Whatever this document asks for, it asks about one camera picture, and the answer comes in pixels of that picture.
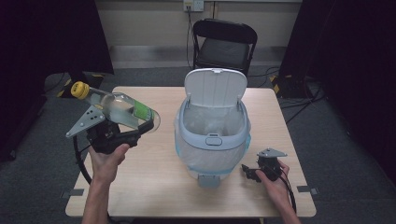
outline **forearm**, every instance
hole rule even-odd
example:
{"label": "forearm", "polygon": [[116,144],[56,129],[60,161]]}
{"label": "forearm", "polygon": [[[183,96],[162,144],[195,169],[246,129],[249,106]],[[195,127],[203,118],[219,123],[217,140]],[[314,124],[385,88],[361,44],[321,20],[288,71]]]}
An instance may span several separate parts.
{"label": "forearm", "polygon": [[301,224],[300,219],[295,214],[290,203],[278,203],[276,209],[279,211],[280,216],[285,224]]}
{"label": "forearm", "polygon": [[110,184],[93,180],[85,203],[83,224],[107,224],[107,207]]}

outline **trash can lid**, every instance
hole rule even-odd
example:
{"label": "trash can lid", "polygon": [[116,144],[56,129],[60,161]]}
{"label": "trash can lid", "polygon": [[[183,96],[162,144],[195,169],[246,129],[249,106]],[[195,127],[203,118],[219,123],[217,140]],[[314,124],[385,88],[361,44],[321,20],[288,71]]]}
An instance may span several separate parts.
{"label": "trash can lid", "polygon": [[207,107],[236,105],[247,88],[244,74],[223,68],[203,68],[189,72],[184,80],[190,104]]}

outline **clear plastic bottle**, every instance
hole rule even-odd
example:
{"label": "clear plastic bottle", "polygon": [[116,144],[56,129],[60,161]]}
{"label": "clear plastic bottle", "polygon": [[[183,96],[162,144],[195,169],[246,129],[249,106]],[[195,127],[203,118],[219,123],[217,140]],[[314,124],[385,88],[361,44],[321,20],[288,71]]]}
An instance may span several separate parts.
{"label": "clear plastic bottle", "polygon": [[160,115],[155,110],[124,93],[101,91],[80,81],[73,85],[71,93],[79,100],[101,109],[105,117],[115,123],[137,129],[139,125],[153,119],[154,127],[149,133],[155,132],[160,126]]}

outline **chair backrest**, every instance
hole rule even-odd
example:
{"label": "chair backrest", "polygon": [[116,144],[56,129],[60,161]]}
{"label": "chair backrest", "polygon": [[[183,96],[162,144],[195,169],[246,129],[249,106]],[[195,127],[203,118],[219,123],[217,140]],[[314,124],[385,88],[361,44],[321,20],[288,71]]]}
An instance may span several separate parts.
{"label": "chair backrest", "polygon": [[193,25],[192,32],[195,43],[197,43],[197,36],[246,43],[253,46],[257,43],[256,32],[244,23],[204,19]]}

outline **wooden table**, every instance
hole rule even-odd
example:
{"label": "wooden table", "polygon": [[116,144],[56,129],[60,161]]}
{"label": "wooden table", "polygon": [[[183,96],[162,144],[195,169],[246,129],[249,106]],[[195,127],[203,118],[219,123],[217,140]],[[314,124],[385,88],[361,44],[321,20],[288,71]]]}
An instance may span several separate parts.
{"label": "wooden table", "polygon": [[[202,189],[192,178],[175,151],[174,119],[186,97],[181,87],[117,87],[161,116],[155,133],[142,135],[137,147],[131,148],[118,170],[110,189],[108,212],[115,217],[278,217],[261,183],[245,178],[238,164],[221,180],[217,189]],[[257,152],[272,147],[286,152],[281,158],[290,167],[289,180],[297,203],[299,217],[312,217],[316,208],[306,186],[303,170],[279,108],[270,89],[247,89],[242,99],[251,122],[251,143],[240,161],[258,168]],[[85,160],[92,173],[91,158]],[[82,217],[89,185],[79,175],[75,189],[82,196],[71,196],[66,214]]]}

